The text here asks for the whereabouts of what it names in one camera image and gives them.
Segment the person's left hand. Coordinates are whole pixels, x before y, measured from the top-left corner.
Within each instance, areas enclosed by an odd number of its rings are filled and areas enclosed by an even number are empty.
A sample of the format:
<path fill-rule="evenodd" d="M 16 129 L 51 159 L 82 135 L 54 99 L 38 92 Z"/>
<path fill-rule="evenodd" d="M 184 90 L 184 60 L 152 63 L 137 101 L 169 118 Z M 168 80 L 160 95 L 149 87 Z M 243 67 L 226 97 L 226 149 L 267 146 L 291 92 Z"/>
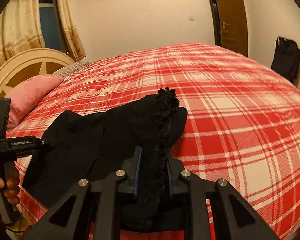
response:
<path fill-rule="evenodd" d="M 8 163 L 7 165 L 10 170 L 5 179 L 0 177 L 0 189 L 4 189 L 4 196 L 10 204 L 17 205 L 20 203 L 20 198 L 18 196 L 20 192 L 19 170 L 16 168 L 14 162 Z"/>

